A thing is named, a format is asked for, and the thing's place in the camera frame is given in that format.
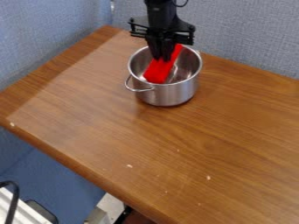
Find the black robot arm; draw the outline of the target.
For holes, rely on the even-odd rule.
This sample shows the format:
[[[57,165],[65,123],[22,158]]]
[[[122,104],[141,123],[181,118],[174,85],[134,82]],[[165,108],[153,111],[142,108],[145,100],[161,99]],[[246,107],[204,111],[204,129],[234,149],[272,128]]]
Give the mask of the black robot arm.
[[[176,9],[184,7],[186,2],[178,5],[176,0],[144,0],[146,15],[127,20],[130,36],[145,40],[156,60],[170,60],[176,44],[193,44],[196,28],[176,13]]]

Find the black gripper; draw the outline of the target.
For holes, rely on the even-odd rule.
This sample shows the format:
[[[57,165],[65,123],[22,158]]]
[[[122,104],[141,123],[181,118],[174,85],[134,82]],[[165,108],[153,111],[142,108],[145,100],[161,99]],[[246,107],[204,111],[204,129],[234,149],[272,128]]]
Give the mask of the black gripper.
[[[156,60],[162,56],[169,61],[174,43],[192,45],[196,28],[182,21],[176,14],[173,5],[146,5],[146,15],[130,17],[130,35],[145,38],[150,54]]]

